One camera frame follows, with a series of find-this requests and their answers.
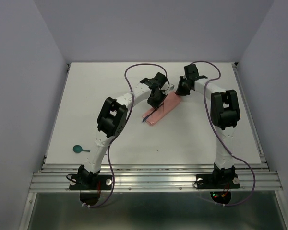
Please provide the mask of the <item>pink satin napkin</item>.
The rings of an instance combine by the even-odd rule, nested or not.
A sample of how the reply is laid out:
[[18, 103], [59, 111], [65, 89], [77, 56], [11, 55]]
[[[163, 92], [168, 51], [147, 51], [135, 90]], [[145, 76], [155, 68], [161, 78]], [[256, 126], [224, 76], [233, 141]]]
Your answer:
[[155, 125], [163, 117], [169, 114], [180, 102], [181, 102], [180, 96], [176, 95], [174, 92], [169, 93], [165, 98], [165, 100], [163, 101], [163, 104], [145, 122], [150, 126]]

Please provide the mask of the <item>teal plastic utensil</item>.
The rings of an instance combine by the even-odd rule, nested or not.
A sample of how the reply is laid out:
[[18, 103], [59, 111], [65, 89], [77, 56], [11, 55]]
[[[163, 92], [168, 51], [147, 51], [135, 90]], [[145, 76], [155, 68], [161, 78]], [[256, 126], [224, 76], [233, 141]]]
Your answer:
[[142, 119], [142, 123], [144, 123], [154, 112], [156, 112], [156, 110], [152, 110], [152, 111], [148, 111], [146, 114], [144, 114], [143, 119]]

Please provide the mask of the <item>teal plastic spoon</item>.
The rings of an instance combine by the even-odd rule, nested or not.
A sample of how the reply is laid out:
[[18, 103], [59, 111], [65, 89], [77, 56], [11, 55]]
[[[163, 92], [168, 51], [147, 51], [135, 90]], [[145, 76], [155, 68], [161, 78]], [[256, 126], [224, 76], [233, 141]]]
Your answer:
[[80, 145], [73, 146], [72, 150], [73, 150], [74, 153], [90, 152], [90, 150], [83, 149], [82, 146], [80, 146]]

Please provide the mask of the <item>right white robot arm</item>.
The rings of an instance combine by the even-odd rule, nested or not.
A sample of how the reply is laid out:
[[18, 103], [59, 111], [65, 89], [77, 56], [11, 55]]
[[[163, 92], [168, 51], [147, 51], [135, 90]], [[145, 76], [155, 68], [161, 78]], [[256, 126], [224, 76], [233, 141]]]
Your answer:
[[230, 147], [234, 128], [240, 120], [240, 108], [235, 90], [226, 90], [212, 81], [200, 75], [194, 63], [189, 64], [184, 67], [184, 76], [180, 76], [175, 94], [187, 96], [193, 90], [203, 95], [208, 121], [216, 136], [216, 158], [211, 181], [213, 185], [222, 187], [228, 182], [227, 173], [234, 172]]

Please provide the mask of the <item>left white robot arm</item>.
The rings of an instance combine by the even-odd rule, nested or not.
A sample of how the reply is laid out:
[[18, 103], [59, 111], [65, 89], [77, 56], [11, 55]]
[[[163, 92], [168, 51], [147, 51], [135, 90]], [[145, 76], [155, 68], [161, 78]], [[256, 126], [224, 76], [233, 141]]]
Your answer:
[[153, 109], [158, 109], [167, 96], [167, 91], [163, 89], [166, 83], [169, 84], [167, 74], [158, 72], [153, 78], [144, 78], [136, 87], [130, 87], [128, 93], [117, 98], [108, 97], [104, 101], [97, 118], [95, 146], [91, 150], [92, 155], [78, 168], [78, 183], [87, 189], [96, 186], [106, 151], [125, 128], [132, 109], [144, 100]]

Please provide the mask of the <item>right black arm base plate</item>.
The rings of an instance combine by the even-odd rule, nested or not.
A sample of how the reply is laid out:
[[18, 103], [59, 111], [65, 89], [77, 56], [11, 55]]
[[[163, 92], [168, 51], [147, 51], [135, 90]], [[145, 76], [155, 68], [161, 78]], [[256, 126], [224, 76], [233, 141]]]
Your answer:
[[196, 180], [193, 184], [194, 188], [207, 190], [207, 189], [238, 189], [240, 188], [239, 181], [234, 182], [237, 179], [237, 175], [234, 177], [221, 177], [215, 178], [212, 174], [197, 174]]

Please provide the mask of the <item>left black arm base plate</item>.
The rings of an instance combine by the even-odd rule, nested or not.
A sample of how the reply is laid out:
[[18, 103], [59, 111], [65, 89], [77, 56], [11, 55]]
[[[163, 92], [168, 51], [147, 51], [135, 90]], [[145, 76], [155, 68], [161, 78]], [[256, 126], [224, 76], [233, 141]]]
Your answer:
[[112, 189], [113, 179], [112, 175], [99, 175], [96, 179], [91, 182], [85, 182], [80, 178], [79, 175], [71, 173], [66, 176], [69, 184], [69, 190], [71, 191], [109, 191]]

